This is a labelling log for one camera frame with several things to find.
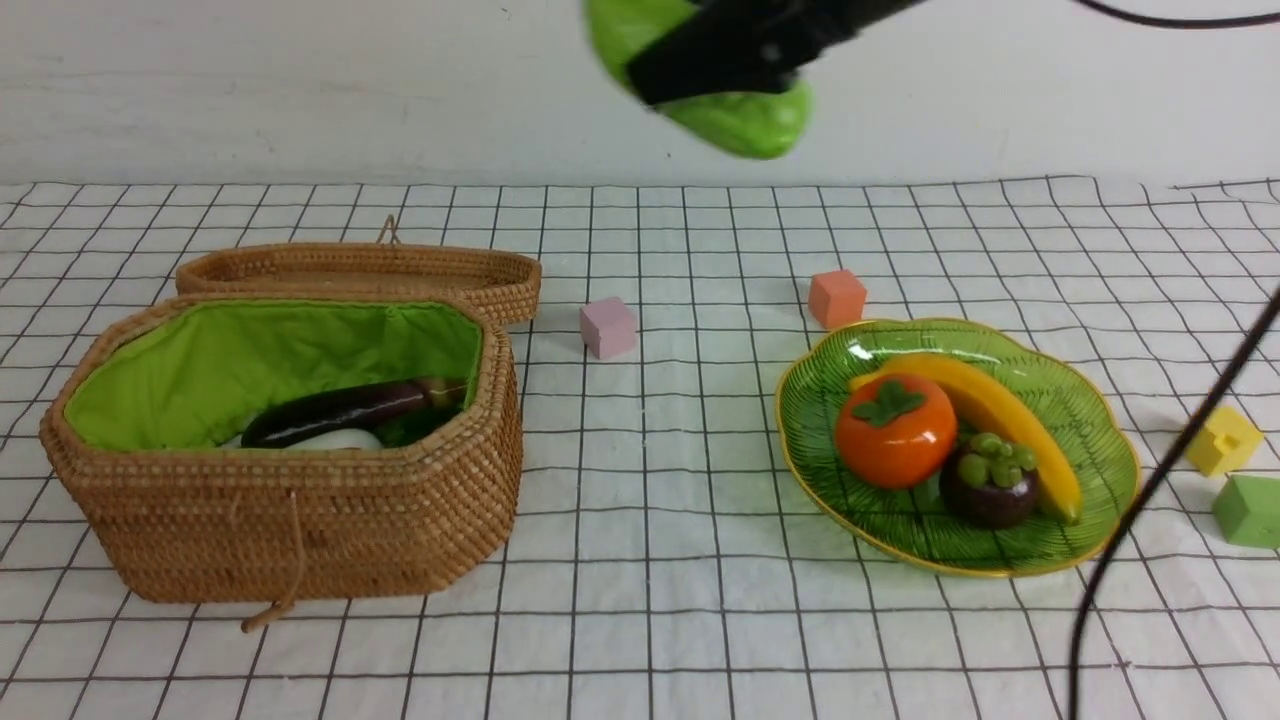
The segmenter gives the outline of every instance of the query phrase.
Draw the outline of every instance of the basket lid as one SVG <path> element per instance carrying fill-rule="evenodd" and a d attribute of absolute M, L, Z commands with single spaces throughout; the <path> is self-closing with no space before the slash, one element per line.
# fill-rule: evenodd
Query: basket lid
<path fill-rule="evenodd" d="M 517 252 L 406 245 L 396 215 L 387 215 L 371 243 L 280 242 L 216 250 L 179 265 L 174 284 L 178 295 L 337 291 L 411 302 L 444 293 L 506 325 L 538 314 L 541 275 L 538 260 Z"/>

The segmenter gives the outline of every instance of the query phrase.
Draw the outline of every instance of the basket handle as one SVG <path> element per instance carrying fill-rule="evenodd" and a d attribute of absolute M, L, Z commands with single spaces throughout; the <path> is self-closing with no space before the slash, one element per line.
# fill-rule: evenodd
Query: basket handle
<path fill-rule="evenodd" d="M 387 214 L 387 222 L 383 223 L 383 229 L 381 229 L 381 232 L 378 233 L 378 240 L 374 241 L 374 245 L 381 245 L 383 243 L 383 238 L 387 237 L 387 231 L 390 231 L 390 233 L 392 233 L 392 237 L 389 240 L 389 245 L 399 245 L 401 243 L 399 234 L 396 232 L 396 228 L 397 228 L 396 215 L 388 213 Z"/>
<path fill-rule="evenodd" d="M 293 610 L 293 603 L 298 594 L 298 587 L 302 584 L 302 575 L 307 571 L 307 548 L 302 543 L 302 521 L 298 519 L 298 493 L 292 489 L 289 491 L 289 519 L 293 521 L 293 552 L 297 556 L 297 565 L 293 570 L 293 582 L 289 583 L 289 589 L 284 592 L 284 596 L 280 597 L 280 600 L 273 602 L 266 610 L 241 623 L 241 632 L 243 633 L 252 633 L 259 628 L 266 626 Z"/>

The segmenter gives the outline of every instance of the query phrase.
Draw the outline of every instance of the yellow banana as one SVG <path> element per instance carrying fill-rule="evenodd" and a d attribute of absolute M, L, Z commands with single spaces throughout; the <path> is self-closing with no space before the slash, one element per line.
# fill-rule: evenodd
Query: yellow banana
<path fill-rule="evenodd" d="M 910 352 L 890 357 L 874 373 L 850 379 L 849 389 L 890 373 L 929 378 L 947 393 L 961 420 L 978 432 L 1029 447 L 1037 459 L 1041 509 L 1068 525 L 1080 521 L 1084 498 L 1071 462 L 1036 414 L 1000 380 L 948 355 Z"/>

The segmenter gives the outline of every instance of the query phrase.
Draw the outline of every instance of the toy block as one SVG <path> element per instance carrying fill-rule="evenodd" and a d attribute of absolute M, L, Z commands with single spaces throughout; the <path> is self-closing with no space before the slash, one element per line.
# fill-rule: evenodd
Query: toy block
<path fill-rule="evenodd" d="M 1231 544 L 1280 548 L 1280 479 L 1231 475 L 1213 501 L 1213 518 Z"/>
<path fill-rule="evenodd" d="M 621 297 L 605 297 L 579 311 L 582 342 L 600 360 L 630 352 L 639 342 L 639 324 Z"/>
<path fill-rule="evenodd" d="M 809 313 L 832 331 L 863 319 L 867 287 L 849 270 L 818 273 L 809 286 Z"/>
<path fill-rule="evenodd" d="M 1219 407 L 1192 439 L 1187 461 L 1206 478 L 1239 470 L 1262 443 L 1262 430 L 1234 407 Z"/>

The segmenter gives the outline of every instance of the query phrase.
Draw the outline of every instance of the purple eggplant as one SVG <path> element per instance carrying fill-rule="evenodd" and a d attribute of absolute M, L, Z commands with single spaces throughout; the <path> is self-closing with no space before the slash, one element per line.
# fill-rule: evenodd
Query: purple eggplant
<path fill-rule="evenodd" d="M 433 377 L 330 389 L 269 407 L 244 429 L 241 447 L 282 448 L 347 428 L 374 432 L 417 410 L 456 409 L 466 396 L 465 379 Z"/>

